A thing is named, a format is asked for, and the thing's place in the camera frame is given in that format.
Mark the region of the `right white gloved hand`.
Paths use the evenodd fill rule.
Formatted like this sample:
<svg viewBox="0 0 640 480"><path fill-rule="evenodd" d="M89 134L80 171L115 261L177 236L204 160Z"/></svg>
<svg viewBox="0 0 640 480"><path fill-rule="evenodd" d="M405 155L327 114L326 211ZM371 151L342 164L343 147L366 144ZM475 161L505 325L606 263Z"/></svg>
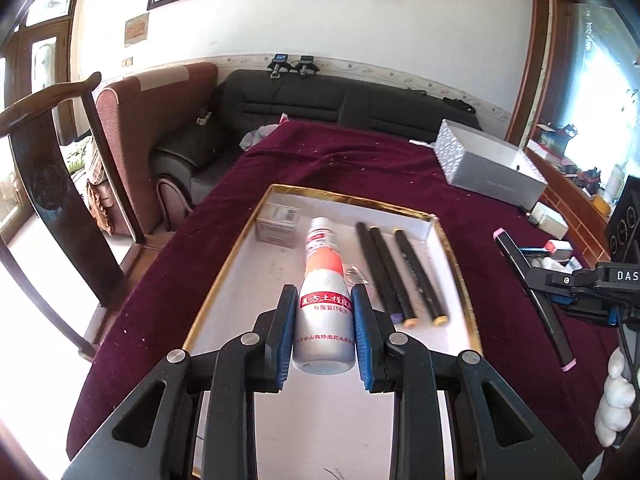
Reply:
<svg viewBox="0 0 640 480"><path fill-rule="evenodd" d="M608 360L608 376L594 418L594 431L604 448L612 446L617 436L631 423L631 407L636 400L636 392L623 375L625 366L623 351L616 348Z"/></svg>

